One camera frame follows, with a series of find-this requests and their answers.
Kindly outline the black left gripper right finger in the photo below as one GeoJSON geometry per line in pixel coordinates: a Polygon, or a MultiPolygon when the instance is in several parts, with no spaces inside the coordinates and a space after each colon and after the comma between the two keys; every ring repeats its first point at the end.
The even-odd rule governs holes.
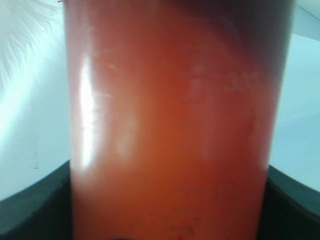
{"type": "Polygon", "coordinates": [[[259,238],[318,240],[320,193],[270,166],[259,222],[259,238]]]}

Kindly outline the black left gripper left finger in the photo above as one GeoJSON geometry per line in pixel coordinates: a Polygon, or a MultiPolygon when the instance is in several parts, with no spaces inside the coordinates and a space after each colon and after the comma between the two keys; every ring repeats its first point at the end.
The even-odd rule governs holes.
{"type": "Polygon", "coordinates": [[[2,240],[71,240],[70,167],[66,162],[0,202],[2,240]]]}

